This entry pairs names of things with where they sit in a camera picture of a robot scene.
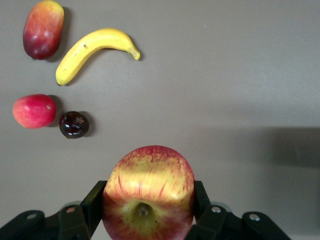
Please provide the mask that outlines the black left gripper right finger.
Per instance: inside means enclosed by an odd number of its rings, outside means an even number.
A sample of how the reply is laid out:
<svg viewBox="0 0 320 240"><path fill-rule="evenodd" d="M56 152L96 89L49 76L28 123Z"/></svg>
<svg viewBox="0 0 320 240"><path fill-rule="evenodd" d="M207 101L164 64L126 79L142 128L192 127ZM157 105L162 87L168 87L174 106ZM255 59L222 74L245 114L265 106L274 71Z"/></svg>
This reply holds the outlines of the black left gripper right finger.
<svg viewBox="0 0 320 240"><path fill-rule="evenodd" d="M195 224L187 240L289 240L267 215L249 211L237 217L221 203L211 202L203 183L194 181Z"/></svg>

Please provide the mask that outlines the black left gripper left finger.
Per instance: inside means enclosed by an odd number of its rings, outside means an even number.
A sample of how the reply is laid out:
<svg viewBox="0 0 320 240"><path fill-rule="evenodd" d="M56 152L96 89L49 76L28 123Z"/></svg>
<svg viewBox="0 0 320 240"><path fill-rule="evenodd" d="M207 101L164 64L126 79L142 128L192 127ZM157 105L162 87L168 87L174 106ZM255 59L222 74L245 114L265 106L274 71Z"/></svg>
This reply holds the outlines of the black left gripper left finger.
<svg viewBox="0 0 320 240"><path fill-rule="evenodd" d="M2 240L90 240L102 220L105 180L98 181L82 201L67 203L46 217L27 210L0 228Z"/></svg>

